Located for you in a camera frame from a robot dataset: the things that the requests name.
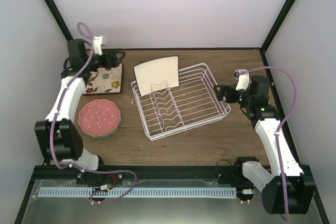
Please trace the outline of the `yellow polka dot plate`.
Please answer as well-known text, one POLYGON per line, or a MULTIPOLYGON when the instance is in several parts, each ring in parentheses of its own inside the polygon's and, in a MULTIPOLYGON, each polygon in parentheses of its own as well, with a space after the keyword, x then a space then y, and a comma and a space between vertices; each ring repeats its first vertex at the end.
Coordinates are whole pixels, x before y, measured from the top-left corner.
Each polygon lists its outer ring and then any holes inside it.
POLYGON ((87 133, 88 135, 92 136, 93 138, 104 138, 104 137, 108 137, 111 134, 113 134, 118 127, 120 126, 122 120, 119 120, 116 123, 113 123, 112 126, 109 126, 108 129, 106 129, 105 127, 96 127, 93 131, 90 131, 89 133, 87 133))

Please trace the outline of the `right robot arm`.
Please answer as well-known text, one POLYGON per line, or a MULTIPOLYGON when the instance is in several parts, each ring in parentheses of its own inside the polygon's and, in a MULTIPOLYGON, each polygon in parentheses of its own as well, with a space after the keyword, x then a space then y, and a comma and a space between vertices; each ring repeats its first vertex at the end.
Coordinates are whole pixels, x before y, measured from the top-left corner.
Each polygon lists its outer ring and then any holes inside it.
POLYGON ((260 137, 270 165, 246 160, 233 170, 238 183, 251 181, 261 192, 261 202, 268 214, 306 214, 316 187, 311 175, 304 174, 295 160, 280 125, 276 108, 269 104, 269 80, 247 73, 233 85, 214 85, 218 101, 237 103, 260 137))

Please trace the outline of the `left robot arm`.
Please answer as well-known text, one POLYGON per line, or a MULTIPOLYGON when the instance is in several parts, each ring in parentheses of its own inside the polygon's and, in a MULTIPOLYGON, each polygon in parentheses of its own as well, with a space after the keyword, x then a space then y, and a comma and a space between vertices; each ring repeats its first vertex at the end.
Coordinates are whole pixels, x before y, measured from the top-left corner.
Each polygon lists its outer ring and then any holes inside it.
POLYGON ((114 68, 121 64, 125 52, 102 51, 103 37, 95 36, 88 43, 83 39, 68 41, 69 56, 61 73, 61 87, 52 110, 43 121, 35 123, 35 134, 45 161, 53 161, 59 169, 78 168, 89 171, 95 184, 102 184, 107 170, 100 165, 101 157, 91 154, 83 146, 83 140, 74 126, 76 109, 92 72, 99 68, 114 68))

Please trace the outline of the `cream square plate black rim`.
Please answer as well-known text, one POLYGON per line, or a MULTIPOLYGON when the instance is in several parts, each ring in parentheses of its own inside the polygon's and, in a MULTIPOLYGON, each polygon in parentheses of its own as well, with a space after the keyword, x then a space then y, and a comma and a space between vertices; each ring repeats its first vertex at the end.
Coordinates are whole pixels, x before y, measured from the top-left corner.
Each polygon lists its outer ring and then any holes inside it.
POLYGON ((162 57, 140 63, 133 67, 140 96, 167 88, 179 83, 179 56, 162 57))

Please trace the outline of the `blue polka dot plate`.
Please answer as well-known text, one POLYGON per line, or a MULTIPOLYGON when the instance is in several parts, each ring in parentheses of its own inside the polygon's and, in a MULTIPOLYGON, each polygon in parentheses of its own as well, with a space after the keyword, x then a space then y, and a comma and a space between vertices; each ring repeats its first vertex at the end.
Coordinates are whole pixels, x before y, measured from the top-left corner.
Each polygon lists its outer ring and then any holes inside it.
POLYGON ((110 132, 108 132, 104 135, 95 135, 95 136, 92 136, 92 137, 95 138, 95 139, 109 137, 110 135, 114 134, 118 130, 119 126, 120 125, 117 125, 113 130, 111 130, 110 132))

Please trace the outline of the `pink polka dot plate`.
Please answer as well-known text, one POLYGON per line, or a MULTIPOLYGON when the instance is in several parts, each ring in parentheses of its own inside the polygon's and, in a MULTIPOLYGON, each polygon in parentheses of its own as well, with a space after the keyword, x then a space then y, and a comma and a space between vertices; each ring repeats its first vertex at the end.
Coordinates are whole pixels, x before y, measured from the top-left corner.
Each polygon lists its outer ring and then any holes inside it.
POLYGON ((87 103, 79 112, 78 124, 84 133, 96 127, 108 129, 121 120, 121 111, 117 105, 107 99, 95 99, 87 103))

